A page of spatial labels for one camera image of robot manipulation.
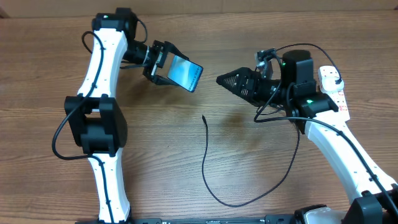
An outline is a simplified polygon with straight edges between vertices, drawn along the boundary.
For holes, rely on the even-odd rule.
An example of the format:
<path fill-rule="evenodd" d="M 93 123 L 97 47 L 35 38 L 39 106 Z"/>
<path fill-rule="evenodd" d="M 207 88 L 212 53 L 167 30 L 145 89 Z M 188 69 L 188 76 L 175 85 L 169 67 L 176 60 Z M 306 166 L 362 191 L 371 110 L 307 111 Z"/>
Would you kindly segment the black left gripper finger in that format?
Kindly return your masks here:
<path fill-rule="evenodd" d="M 173 43 L 168 42 L 168 41 L 164 42 L 164 52 L 166 54 L 174 54 L 174 55 L 179 56 L 185 60 L 190 60 L 186 55 L 181 53 L 181 51 L 179 51 L 179 49 Z"/>
<path fill-rule="evenodd" d="M 174 82 L 174 81 L 172 81 L 172 80 L 170 80 L 170 79 L 168 79 L 168 78 L 165 78 L 165 77 L 163 77 L 163 76 L 160 76 L 160 75 L 153 75 L 153 76 L 150 76 L 150 77 L 151 77 L 152 83 L 154 83 L 154 84 L 156 84 L 156 85 L 173 85 L 173 86 L 178 86 L 178 83 L 176 83 L 176 82 Z"/>

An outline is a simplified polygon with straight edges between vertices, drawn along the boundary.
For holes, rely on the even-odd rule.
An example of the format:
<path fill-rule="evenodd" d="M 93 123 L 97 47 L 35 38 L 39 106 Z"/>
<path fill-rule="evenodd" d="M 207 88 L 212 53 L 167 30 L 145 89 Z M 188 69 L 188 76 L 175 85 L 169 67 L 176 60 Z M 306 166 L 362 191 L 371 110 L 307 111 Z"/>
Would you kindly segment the Samsung Galaxy smartphone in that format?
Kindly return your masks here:
<path fill-rule="evenodd" d="M 175 55 L 170 65 L 167 78 L 185 90 L 193 93 L 202 73 L 202 66 Z"/>

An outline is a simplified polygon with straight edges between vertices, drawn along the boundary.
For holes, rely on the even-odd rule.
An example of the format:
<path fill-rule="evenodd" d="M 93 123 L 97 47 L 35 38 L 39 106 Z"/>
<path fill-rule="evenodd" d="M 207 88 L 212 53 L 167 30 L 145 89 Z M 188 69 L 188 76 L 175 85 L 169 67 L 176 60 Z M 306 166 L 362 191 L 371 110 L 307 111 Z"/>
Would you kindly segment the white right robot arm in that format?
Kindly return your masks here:
<path fill-rule="evenodd" d="M 338 72 L 333 85 L 314 79 L 307 50 L 291 50 L 278 57 L 276 49 L 256 54 L 256 70 L 241 67 L 217 77 L 217 84 L 260 110 L 283 106 L 285 119 L 311 140 L 325 156 L 349 199 L 348 211 L 324 204 L 300 208 L 291 215 L 268 215 L 266 223 L 397 223 L 397 182 L 367 154 L 347 127 L 337 99 Z"/>

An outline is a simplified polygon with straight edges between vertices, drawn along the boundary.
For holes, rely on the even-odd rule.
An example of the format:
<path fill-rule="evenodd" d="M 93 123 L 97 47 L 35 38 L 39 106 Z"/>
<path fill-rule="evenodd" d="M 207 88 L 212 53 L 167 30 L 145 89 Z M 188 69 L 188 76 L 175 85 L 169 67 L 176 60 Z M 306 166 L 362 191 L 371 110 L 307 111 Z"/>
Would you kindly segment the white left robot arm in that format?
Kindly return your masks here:
<path fill-rule="evenodd" d="M 93 169 L 99 198 L 99 215 L 95 223 L 133 223 L 131 204 L 127 199 L 122 154 L 127 142 L 127 121 L 116 101 L 120 70 L 142 68 L 143 75 L 156 85 L 178 83 L 156 73 L 168 54 L 186 56 L 170 42 L 154 41 L 151 46 L 136 40 L 141 20 L 128 7 L 114 13 L 98 13 L 91 22 L 93 36 L 89 49 L 90 64 L 85 79 L 75 96 L 65 98 L 66 117 L 52 139 L 69 124 L 75 144 L 83 154 L 75 159 L 88 159 Z"/>

